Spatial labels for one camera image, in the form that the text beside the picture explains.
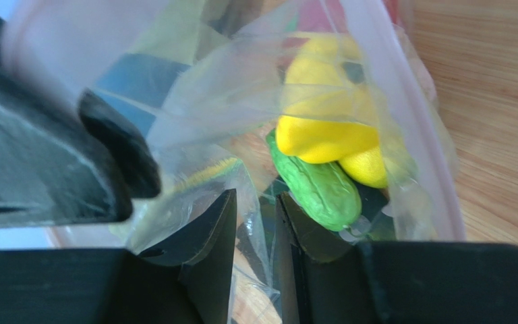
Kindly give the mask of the clear zip top bag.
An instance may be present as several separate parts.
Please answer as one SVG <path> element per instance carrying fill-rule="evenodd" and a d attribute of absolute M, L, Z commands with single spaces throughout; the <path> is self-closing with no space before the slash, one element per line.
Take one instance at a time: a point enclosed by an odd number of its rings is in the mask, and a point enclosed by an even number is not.
<path fill-rule="evenodd" d="M 0 62 L 62 108 L 130 119 L 163 190 L 57 248 L 142 252 L 237 192 L 230 323 L 282 323 L 275 198 L 352 244 L 464 240 L 454 144 L 405 30 L 410 1 L 20 1 Z"/>

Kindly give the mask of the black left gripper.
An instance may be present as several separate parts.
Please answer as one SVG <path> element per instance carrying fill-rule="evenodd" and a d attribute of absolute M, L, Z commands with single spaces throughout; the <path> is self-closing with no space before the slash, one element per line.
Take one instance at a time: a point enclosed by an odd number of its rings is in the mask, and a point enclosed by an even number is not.
<path fill-rule="evenodd" d="M 105 101 L 87 92 L 73 114 L 0 68 L 0 228 L 121 222 L 160 191 L 141 133 Z"/>

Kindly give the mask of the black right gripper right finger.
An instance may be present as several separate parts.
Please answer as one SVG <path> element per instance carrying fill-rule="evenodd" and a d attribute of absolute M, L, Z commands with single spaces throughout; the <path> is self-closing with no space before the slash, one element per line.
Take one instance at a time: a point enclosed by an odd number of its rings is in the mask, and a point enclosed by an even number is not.
<path fill-rule="evenodd" d="M 518 323 L 518 246 L 350 245 L 277 199 L 284 323 Z"/>

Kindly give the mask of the fake yellow bananas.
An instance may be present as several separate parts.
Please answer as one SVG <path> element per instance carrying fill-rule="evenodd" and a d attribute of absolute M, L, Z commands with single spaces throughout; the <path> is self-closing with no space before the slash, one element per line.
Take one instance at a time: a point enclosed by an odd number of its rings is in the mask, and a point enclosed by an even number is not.
<path fill-rule="evenodd" d="M 418 167 L 401 138 L 380 139 L 379 107 L 363 57 L 296 52 L 284 77 L 277 146 L 309 164 L 335 162 L 371 188 L 404 182 Z"/>

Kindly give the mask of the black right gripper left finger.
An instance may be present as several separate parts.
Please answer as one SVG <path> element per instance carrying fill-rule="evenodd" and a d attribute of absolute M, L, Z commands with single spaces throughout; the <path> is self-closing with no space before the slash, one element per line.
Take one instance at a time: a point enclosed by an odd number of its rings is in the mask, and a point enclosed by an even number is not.
<path fill-rule="evenodd" d="M 0 323 L 226 323 L 237 195 L 140 254 L 0 250 Z"/>

